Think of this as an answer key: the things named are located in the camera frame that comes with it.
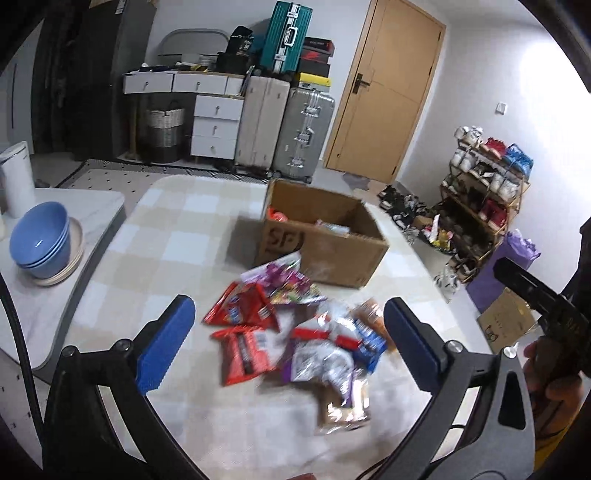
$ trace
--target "red shoe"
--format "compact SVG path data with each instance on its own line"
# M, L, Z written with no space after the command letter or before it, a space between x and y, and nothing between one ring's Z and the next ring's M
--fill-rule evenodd
M507 210L493 202L493 214L488 222L488 226L495 232L501 230L507 224Z
M488 147L490 153L496 156L499 160L507 153L507 146L501 140L497 140L496 138L490 137L485 145Z
M484 204L484 207L482 207L482 210L480 210L480 212L478 212L478 216L480 217L480 219L483 222L488 222L488 220L491 219L494 211L495 211L495 202L493 202L491 199L487 199Z

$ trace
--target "beige plate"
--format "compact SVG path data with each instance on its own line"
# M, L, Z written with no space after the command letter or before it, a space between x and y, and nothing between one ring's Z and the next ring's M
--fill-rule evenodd
M82 225L78 220L70 217L70 262L61 272L53 275L53 277L44 279L33 277L33 283L39 285L40 287L50 287L64 281L74 273L83 256L84 233L82 232Z

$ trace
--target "blue gripper pad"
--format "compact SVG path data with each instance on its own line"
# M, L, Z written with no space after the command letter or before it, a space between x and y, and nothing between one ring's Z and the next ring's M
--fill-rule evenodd
M421 323L401 298L384 307L384 325L407 364L417 386L435 395L447 368L444 342L433 327Z
M137 360L135 383L142 395L160 386L194 323L195 303L178 295L158 320L146 324L138 334L134 345L137 341L143 349Z

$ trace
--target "gray suitcase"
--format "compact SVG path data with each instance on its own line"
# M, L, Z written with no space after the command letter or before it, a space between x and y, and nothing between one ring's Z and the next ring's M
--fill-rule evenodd
M266 77L251 77L236 142L236 163L269 170L273 162L290 84Z
M312 181L334 109L335 100L326 93L290 90L273 159L275 177Z

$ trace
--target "blue bowl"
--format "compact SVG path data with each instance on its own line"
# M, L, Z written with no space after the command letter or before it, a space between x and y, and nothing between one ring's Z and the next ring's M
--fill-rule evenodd
M50 278L57 275L70 262L70 235L66 235L61 247L50 254L43 262L34 267L21 267L33 277Z
M64 232L64 235L57 241L56 245L51 249L51 251L45 257L43 257L41 260L39 260L39 262L35 262L30 265L19 265L19 267L32 268L32 267L36 267L37 265L42 264L45 260L47 260L50 256L52 256L59 248L62 247L62 245L66 241L66 238L69 236L70 236L70 219L68 219L68 226L66 228L66 231Z
M10 236L10 256L20 267L34 265L52 253L69 229L66 208L57 202L41 203L29 210Z

